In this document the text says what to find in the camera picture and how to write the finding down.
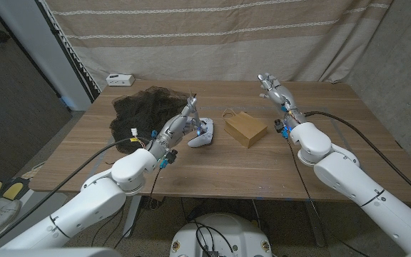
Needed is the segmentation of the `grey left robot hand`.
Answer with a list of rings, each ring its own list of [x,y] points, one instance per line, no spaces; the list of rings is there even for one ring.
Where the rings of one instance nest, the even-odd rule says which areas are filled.
[[[196,108],[197,98],[190,96],[183,110],[173,118],[169,119],[158,135],[150,141],[146,147],[157,161],[160,161],[160,169],[165,168],[168,163],[173,163],[177,151],[173,149],[182,138],[195,132],[196,137],[188,142],[192,148],[210,144],[213,138],[213,121],[211,119],[200,119]]]

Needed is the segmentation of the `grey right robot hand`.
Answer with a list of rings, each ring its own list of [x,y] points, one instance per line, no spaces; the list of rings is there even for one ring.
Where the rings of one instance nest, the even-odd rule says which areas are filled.
[[[275,121],[276,131],[284,138],[289,138],[296,126],[306,122],[305,115],[299,110],[291,92],[272,74],[259,74],[258,80],[264,90],[259,97],[269,99],[283,113],[283,119]]]

